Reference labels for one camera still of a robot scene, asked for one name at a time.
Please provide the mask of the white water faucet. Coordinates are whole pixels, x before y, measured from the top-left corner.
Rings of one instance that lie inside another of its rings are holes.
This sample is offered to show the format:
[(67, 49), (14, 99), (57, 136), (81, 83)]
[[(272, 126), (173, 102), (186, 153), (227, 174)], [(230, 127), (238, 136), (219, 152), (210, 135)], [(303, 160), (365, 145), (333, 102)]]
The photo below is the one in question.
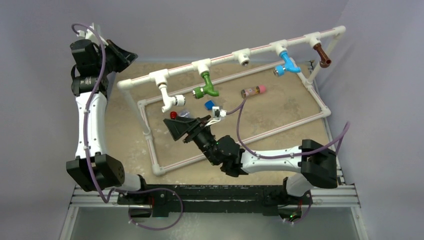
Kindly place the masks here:
[(167, 91), (166, 84), (160, 84), (158, 89), (161, 92), (163, 106), (161, 107), (161, 111), (163, 113), (169, 111), (172, 106), (182, 107), (186, 104), (186, 98), (182, 94), (177, 94), (175, 96), (169, 96)]

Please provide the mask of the white pvc pipe frame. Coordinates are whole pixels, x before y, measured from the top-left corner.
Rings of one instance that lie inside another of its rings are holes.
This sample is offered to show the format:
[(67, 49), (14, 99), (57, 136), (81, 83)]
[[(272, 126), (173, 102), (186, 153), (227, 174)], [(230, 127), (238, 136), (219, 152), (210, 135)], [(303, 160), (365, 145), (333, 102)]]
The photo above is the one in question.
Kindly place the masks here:
[[(321, 43), (322, 49), (326, 52), (326, 54), (329, 57), (329, 54), (332, 52), (332, 50), (334, 49), (334, 47), (336, 46), (336, 44), (338, 43), (338, 41), (341, 39), (341, 37), (343, 36), (345, 32), (346, 32), (346, 27), (343, 25), (340, 25), (340, 26), (331, 28), (329, 30), (312, 32), (312, 33), (308, 33), (303, 36), (295, 37), (291, 39), (282, 39), (282, 40), (268, 43), (266, 45), (257, 46), (253, 48), (244, 48), (244, 49), (236, 50), (230, 54), (226, 54), (223, 56), (218, 56), (214, 58), (205, 58), (205, 59), (194, 61), (186, 65), (174, 67), (171, 69), (165, 68), (161, 70), (156, 70), (144, 76), (139, 76), (136, 78), (130, 78), (130, 79), (119, 81), (117, 83), (117, 87), (122, 93), (128, 105), (136, 114), (138, 122), (140, 123), (142, 127), (142, 131), (145, 136), (147, 146), (148, 146), (148, 151), (150, 154), (152, 173), (155, 176), (162, 176), (168, 172), (171, 172), (171, 171), (183, 168), (185, 166), (194, 164), (201, 160), (204, 160), (204, 157), (201, 155), (197, 155), (197, 156), (187, 158), (176, 163), (172, 163), (167, 166), (161, 166), (157, 159), (157, 154), (156, 154), (155, 145), (154, 145), (154, 138), (153, 138), (153, 134), (151, 133), (151, 129), (150, 129), (148, 118), (147, 118), (146, 106), (152, 103), (159, 102), (159, 101), (163, 102), (162, 95), (160, 93), (159, 96), (148, 98), (148, 99), (142, 99), (138, 102), (135, 102), (135, 100), (132, 98), (130, 94), (131, 89), (146, 83), (155, 83), (157, 87), (161, 84), (166, 84), (168, 87), (168, 79), (170, 77), (174, 77), (180, 74), (185, 74), (188, 72), (198, 72), (199, 74), (201, 74), (205, 71), (209, 71), (212, 66), (231, 62), (231, 61), (237, 61), (241, 66), (247, 66), (250, 63), (251, 56), (267, 53), (267, 52), (274, 52), (280, 57), (280, 53), (282, 51), (288, 51), (289, 47), (296, 46), (299, 44), (308, 44), (313, 49), (313, 46), (315, 44)], [(256, 74), (265, 70), (274, 69), (276, 66), (282, 65), (284, 63), (285, 62), (281, 59), (281, 61), (277, 61), (277, 62), (273, 62), (273, 63), (263, 65), (260, 67), (256, 67), (253, 69), (245, 70), (239, 73), (218, 78), (216, 80), (211, 80), (211, 82), (213, 86), (218, 85), (218, 84), (235, 80), (241, 77), (246, 77), (248, 75)], [(330, 116), (331, 110), (324, 103), (324, 101), (321, 99), (321, 97), (319, 96), (319, 94), (316, 92), (316, 90), (313, 87), (313, 82), (315, 80), (315, 77), (317, 76), (318, 72), (321, 69), (322, 67), (320, 67), (320, 65), (318, 64), (313, 69), (309, 77), (305, 77), (305, 75), (302, 72), (296, 73), (298, 78), (301, 80), (303, 86), (307, 89), (307, 91), (310, 93), (310, 95), (314, 98), (314, 100), (318, 104), (320, 108), (319, 113), (300, 119), (298, 121), (283, 125), (283, 126), (279, 126), (277, 128), (268, 130), (258, 135), (249, 137), (245, 139), (245, 143), (247, 144), (254, 143), (256, 141), (282, 133), (292, 128), (313, 122), (318, 119), (324, 119)], [(168, 92), (168, 95), (173, 97), (175, 95), (183, 95), (189, 92), (190, 92), (190, 88), (186, 87), (178, 91)]]

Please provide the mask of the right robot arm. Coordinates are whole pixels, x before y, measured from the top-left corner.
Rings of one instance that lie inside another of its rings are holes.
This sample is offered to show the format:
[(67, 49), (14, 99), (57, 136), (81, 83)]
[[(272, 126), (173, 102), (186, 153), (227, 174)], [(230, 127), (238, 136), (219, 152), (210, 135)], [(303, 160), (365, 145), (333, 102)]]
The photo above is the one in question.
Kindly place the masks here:
[(174, 141), (194, 142), (213, 166), (230, 177), (259, 172), (292, 172), (281, 189), (280, 196), (288, 204), (294, 203), (312, 188), (335, 189), (338, 187), (336, 153), (311, 139), (301, 145), (278, 150), (249, 150), (230, 135), (216, 139), (211, 125), (217, 120), (204, 117), (165, 118)]

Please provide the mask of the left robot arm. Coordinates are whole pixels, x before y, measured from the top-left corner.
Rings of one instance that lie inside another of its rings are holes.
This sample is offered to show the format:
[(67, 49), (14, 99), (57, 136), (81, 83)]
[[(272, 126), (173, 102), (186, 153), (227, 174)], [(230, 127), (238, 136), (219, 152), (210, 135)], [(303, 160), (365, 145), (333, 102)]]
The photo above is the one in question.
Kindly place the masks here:
[(108, 74), (125, 70), (138, 56), (126, 51), (110, 39), (105, 46), (105, 69), (94, 89), (102, 66), (101, 47), (89, 39), (70, 45), (75, 65), (71, 69), (71, 90), (78, 109), (78, 144), (75, 159), (66, 163), (67, 173), (86, 192), (115, 187), (128, 191), (138, 205), (146, 203), (149, 191), (136, 174), (126, 173), (123, 164), (108, 154), (105, 139), (105, 112), (108, 103)]

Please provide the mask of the green water faucet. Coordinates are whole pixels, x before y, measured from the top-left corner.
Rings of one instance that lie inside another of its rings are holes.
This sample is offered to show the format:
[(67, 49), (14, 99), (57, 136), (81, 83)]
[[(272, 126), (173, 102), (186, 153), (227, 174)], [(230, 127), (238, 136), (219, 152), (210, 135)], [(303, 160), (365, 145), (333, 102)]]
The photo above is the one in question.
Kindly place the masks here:
[(200, 74), (201, 78), (204, 80), (204, 86), (197, 86), (192, 90), (192, 95), (195, 99), (201, 99), (205, 95), (211, 97), (218, 97), (220, 95), (218, 90), (215, 90), (214, 85), (211, 81), (210, 72), (204, 71)]

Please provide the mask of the blue water faucet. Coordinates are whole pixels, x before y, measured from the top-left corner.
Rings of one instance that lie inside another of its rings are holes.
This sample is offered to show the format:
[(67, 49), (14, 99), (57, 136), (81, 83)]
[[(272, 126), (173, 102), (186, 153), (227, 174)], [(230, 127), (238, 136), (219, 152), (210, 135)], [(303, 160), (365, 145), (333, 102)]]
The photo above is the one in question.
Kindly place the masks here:
[(284, 64), (281, 65), (277, 65), (274, 70), (273, 73), (276, 77), (281, 77), (283, 76), (286, 72), (290, 72), (290, 73), (300, 73), (301, 72), (301, 68), (296, 66), (295, 63), (291, 60), (291, 58), (288, 55), (287, 50), (283, 50), (280, 54), (279, 54), (280, 58), (284, 61)]

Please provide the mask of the brown water faucet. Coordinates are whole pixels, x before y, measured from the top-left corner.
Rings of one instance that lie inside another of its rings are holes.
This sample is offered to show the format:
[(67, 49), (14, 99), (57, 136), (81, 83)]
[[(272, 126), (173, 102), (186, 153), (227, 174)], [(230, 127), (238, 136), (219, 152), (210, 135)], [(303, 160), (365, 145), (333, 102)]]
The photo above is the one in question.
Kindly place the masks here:
[(319, 58), (320, 58), (319, 66), (321, 68), (328, 68), (332, 63), (332, 60), (329, 58), (327, 53), (323, 50), (321, 43), (316, 43), (312, 48), (319, 55)]

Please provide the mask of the red black small object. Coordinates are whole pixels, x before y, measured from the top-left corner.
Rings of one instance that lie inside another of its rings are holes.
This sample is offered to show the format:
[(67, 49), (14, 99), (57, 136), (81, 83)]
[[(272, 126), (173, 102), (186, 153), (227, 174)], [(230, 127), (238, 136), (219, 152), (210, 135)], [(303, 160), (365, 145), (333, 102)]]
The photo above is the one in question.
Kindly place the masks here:
[(171, 111), (169, 116), (171, 119), (175, 120), (178, 117), (178, 113), (176, 111)]

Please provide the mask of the clear plastic cup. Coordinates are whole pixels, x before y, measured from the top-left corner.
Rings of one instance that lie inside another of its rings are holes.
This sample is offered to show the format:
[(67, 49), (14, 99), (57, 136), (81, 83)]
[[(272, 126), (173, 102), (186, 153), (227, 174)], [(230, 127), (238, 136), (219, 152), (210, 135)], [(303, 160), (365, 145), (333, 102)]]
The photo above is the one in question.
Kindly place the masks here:
[(184, 118), (191, 118), (191, 113), (189, 110), (187, 109), (183, 109), (178, 113), (179, 117), (184, 117)]

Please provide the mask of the blue cube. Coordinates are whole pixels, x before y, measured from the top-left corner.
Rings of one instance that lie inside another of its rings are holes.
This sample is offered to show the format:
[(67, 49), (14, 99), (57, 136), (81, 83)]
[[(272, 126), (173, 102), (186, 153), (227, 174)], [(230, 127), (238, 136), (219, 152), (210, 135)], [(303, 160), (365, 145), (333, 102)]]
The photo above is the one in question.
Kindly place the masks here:
[(207, 111), (211, 111), (213, 109), (213, 107), (215, 107), (216, 104), (213, 100), (209, 100), (204, 104), (204, 107)]

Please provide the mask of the pink capped bottle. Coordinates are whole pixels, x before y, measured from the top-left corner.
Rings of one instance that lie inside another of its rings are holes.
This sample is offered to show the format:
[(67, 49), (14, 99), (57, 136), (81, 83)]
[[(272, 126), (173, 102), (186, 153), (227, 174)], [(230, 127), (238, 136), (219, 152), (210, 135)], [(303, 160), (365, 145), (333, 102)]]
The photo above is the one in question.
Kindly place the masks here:
[(267, 88), (264, 85), (257, 85), (254, 87), (242, 89), (240, 91), (240, 95), (243, 99), (246, 99), (255, 95), (263, 94), (266, 91), (267, 91)]

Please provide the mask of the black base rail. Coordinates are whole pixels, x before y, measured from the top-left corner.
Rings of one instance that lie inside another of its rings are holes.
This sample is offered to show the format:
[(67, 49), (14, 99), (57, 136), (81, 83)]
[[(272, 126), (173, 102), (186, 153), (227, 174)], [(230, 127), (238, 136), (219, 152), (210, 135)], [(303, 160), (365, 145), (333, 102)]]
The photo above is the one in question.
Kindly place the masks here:
[(170, 213), (237, 213), (298, 218), (301, 207), (312, 203), (310, 191), (290, 196), (281, 185), (189, 185), (147, 184), (141, 189), (120, 193), (117, 204), (147, 206), (153, 217)]

